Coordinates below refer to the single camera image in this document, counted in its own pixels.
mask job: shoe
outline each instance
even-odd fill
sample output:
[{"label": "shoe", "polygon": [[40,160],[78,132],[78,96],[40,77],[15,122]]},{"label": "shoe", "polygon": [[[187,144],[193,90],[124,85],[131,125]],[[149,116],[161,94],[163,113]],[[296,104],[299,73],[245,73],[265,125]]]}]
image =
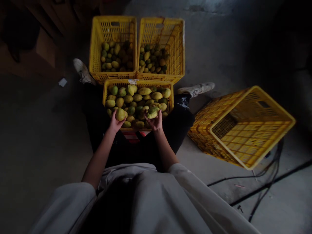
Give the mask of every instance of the shoe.
[{"label": "shoe", "polygon": [[93,85],[96,85],[95,79],[90,75],[87,66],[80,60],[75,58],[73,60],[74,67],[78,74],[80,75],[80,82],[85,83],[91,83]]},{"label": "shoe", "polygon": [[193,87],[180,88],[178,89],[178,94],[188,93],[192,96],[192,98],[194,98],[194,97],[197,97],[199,94],[206,93],[212,90],[214,87],[215,87],[215,84],[211,82],[201,83]]}]

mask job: black pants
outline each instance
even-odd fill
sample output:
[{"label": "black pants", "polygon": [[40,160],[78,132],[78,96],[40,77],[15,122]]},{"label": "black pants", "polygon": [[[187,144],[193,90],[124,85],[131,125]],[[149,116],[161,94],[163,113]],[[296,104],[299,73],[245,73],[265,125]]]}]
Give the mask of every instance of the black pants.
[{"label": "black pants", "polygon": [[[83,112],[87,120],[92,149],[95,152],[110,125],[111,118],[102,104],[103,88],[86,83],[84,90]],[[174,153],[179,150],[183,139],[195,121],[194,115],[185,107],[185,103],[188,105],[189,99],[190,95],[188,94],[175,95],[174,109],[162,123],[163,131]],[[142,162],[153,164],[159,172],[163,172],[154,133],[149,133],[139,143],[131,144],[123,133],[118,131],[106,167]]]}]

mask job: white sleeve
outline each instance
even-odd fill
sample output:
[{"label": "white sleeve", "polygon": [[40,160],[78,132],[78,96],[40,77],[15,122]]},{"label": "white sleeve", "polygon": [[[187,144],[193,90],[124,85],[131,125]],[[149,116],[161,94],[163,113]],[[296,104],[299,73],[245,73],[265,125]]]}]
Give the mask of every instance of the white sleeve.
[{"label": "white sleeve", "polygon": [[96,198],[95,190],[89,183],[57,188],[29,233],[76,233]]},{"label": "white sleeve", "polygon": [[260,233],[183,165],[179,163],[172,165],[168,173],[172,174],[180,186],[184,188],[189,199],[208,225],[217,222],[214,225],[222,226],[228,233]]}]

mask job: crate handle hole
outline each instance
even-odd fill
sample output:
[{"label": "crate handle hole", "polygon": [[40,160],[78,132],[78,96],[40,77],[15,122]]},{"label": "crate handle hole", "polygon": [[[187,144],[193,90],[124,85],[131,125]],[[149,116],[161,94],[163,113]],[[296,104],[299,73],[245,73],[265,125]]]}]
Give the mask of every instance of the crate handle hole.
[{"label": "crate handle hole", "polygon": [[163,28],[163,24],[156,24],[155,28]]},{"label": "crate handle hole", "polygon": [[119,27],[120,26],[120,24],[119,24],[119,22],[111,22],[111,26],[115,26],[115,27]]},{"label": "crate handle hole", "polygon": [[265,101],[258,102],[263,108],[270,108],[270,106]]}]

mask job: black cable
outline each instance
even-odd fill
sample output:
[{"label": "black cable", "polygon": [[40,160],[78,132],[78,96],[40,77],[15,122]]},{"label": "black cable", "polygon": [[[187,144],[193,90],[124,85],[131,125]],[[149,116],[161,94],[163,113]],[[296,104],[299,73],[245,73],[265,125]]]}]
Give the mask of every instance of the black cable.
[{"label": "black cable", "polygon": [[276,157],[276,154],[275,154],[273,160],[260,172],[259,175],[255,175],[255,176],[254,175],[252,175],[252,176],[235,176],[235,177],[223,178],[221,180],[218,180],[218,181],[215,181],[213,183],[210,183],[207,186],[210,187],[212,185],[218,184],[218,183],[220,183],[222,181],[229,180],[229,179],[258,178],[258,177],[264,176],[267,173],[267,171],[269,170],[269,168],[272,166],[272,164],[274,162],[276,162],[276,160],[277,160],[277,157]]},{"label": "black cable", "polygon": [[281,154],[282,154],[283,146],[284,146],[284,138],[282,138],[282,139],[279,141],[278,146],[277,146],[277,150],[276,150],[276,152],[275,152],[275,156],[278,158],[278,159],[277,159],[277,168],[276,168],[276,172],[275,172],[275,174],[274,174],[274,176],[273,176],[273,178],[272,178],[272,180],[271,180],[271,183],[269,184],[267,190],[265,191],[265,193],[263,194],[263,196],[262,196],[262,197],[256,202],[256,204],[254,205],[254,208],[253,208],[253,210],[251,211],[250,216],[249,216],[249,219],[248,219],[249,222],[251,222],[251,220],[253,219],[253,215],[255,214],[255,212],[256,212],[258,206],[260,205],[262,199],[265,197],[265,195],[269,192],[270,188],[271,188],[272,185],[274,184],[275,178],[276,178],[276,176],[277,176],[277,174],[278,174],[278,172],[279,172],[279,168],[280,168],[280,164],[279,164],[280,161],[279,161],[279,160],[280,160],[280,156],[281,156]]},{"label": "black cable", "polygon": [[[277,183],[277,182],[287,178],[288,176],[290,176],[290,175],[292,175],[292,174],[294,174],[294,173],[296,173],[298,171],[301,171],[301,170],[303,170],[303,169],[305,169],[307,167],[310,167],[311,165],[312,165],[312,159],[307,161],[307,162],[305,162],[304,164],[301,164],[300,166],[296,167],[295,169],[292,169],[291,171],[281,175],[280,177],[276,178],[273,184],[275,184],[275,183]],[[251,193],[248,193],[247,195],[243,196],[242,198],[239,198],[238,200],[236,200],[233,203],[231,203],[230,206],[236,206],[237,204],[245,201],[246,199],[252,197],[253,195],[256,195],[257,193],[261,192],[262,190],[267,189],[270,184],[271,183],[267,183],[267,184],[261,186],[260,188],[252,191]]]}]

